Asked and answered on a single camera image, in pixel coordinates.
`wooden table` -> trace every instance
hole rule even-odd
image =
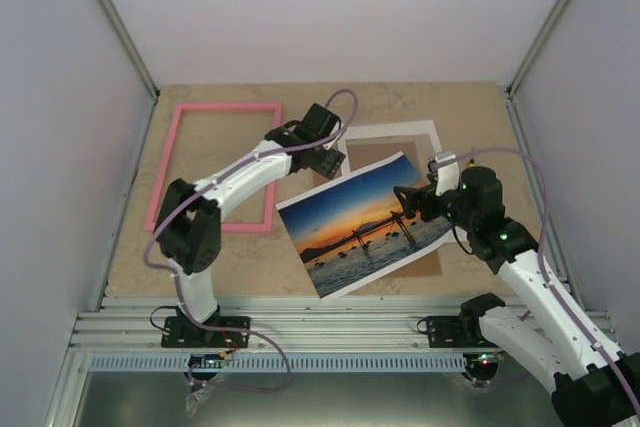
[[[181,102],[259,102],[284,104],[283,120],[300,119],[312,103],[324,103],[341,87],[352,88],[361,109],[354,125],[413,120],[433,120],[446,150],[463,153],[472,148],[511,146],[511,131],[502,94],[491,83],[365,83],[365,84],[250,84],[176,85],[162,90],[150,126],[125,222],[117,246],[106,294],[108,296],[171,296],[173,284],[166,272],[153,271],[142,262],[150,233],[143,230],[165,139],[175,106]],[[350,98],[332,105],[342,118],[351,108]],[[245,155],[271,128],[267,113],[242,118],[240,114],[185,115],[174,147],[167,179],[194,181],[211,175]],[[537,234],[535,211],[524,168],[519,158],[497,154],[479,164],[496,170],[504,185],[507,214]],[[276,201],[298,195],[314,186],[304,171],[277,182]],[[238,207],[231,220],[256,222],[263,215],[264,192]],[[474,257],[455,244],[438,250],[442,275],[383,277],[353,295],[473,295],[492,291],[509,294],[509,288]],[[153,257],[162,260],[159,250]],[[214,264],[213,281],[223,296],[316,296],[293,244],[276,214],[270,234],[225,234],[222,252]]]

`sunset photo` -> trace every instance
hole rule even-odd
[[[381,162],[278,204],[278,212],[321,298],[344,295],[440,246],[451,227],[408,220],[395,186],[422,187],[409,159]]]

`water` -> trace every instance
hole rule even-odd
[[[416,240],[416,245],[409,244],[399,227],[395,226],[390,232],[398,232],[397,237],[385,237],[385,233],[389,232],[388,229],[365,235],[362,240],[371,241],[366,251],[362,250],[356,241],[307,262],[305,267],[318,295],[325,297],[408,255],[425,249],[451,230],[450,224],[444,219],[427,223],[418,220],[415,225],[405,221],[405,226]],[[344,252],[347,256],[341,258],[339,252]],[[317,265],[320,262],[324,262],[324,265]]]

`white wall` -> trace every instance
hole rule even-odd
[[[0,0],[0,424],[42,425],[151,103],[95,0]]]
[[[640,350],[640,0],[576,0],[518,95],[589,307]]]
[[[555,0],[114,0],[155,82],[506,83]]]

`pink frame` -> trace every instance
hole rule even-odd
[[[158,176],[156,183],[151,192],[151,202],[147,211],[147,218],[144,223],[144,230],[152,232],[155,227],[155,216],[160,206],[160,194],[169,169],[171,153],[173,145],[178,135],[178,127],[180,126],[180,117],[184,112],[258,112],[264,110],[273,111],[273,128],[279,127],[282,123],[282,104],[279,102],[216,102],[216,103],[184,103],[178,104],[171,119],[169,134],[164,144],[160,167],[158,168]],[[244,232],[244,233],[269,233],[273,226],[273,211],[275,209],[276,186],[275,182],[271,182],[267,186],[267,197],[264,206],[264,220],[262,223],[222,223],[223,232]]]

